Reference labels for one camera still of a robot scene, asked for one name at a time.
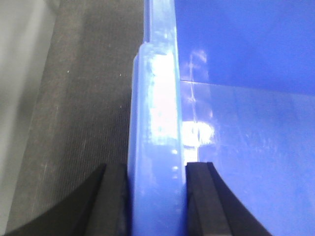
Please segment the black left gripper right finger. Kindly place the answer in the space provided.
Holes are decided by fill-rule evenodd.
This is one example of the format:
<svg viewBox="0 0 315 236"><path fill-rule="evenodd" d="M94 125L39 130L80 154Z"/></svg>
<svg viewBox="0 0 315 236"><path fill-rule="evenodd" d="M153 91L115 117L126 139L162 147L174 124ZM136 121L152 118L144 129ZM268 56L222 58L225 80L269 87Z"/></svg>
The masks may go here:
<svg viewBox="0 0 315 236"><path fill-rule="evenodd" d="M228 188L213 163L188 163L186 176L188 235L270 235Z"/></svg>

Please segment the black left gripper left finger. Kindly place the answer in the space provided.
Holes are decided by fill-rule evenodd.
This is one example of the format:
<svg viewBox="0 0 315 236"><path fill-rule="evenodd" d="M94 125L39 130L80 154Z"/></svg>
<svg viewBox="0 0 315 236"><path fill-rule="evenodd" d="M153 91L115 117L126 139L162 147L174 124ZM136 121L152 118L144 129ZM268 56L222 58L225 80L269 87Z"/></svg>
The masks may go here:
<svg viewBox="0 0 315 236"><path fill-rule="evenodd" d="M9 236L127 236L125 164L102 164L61 202Z"/></svg>

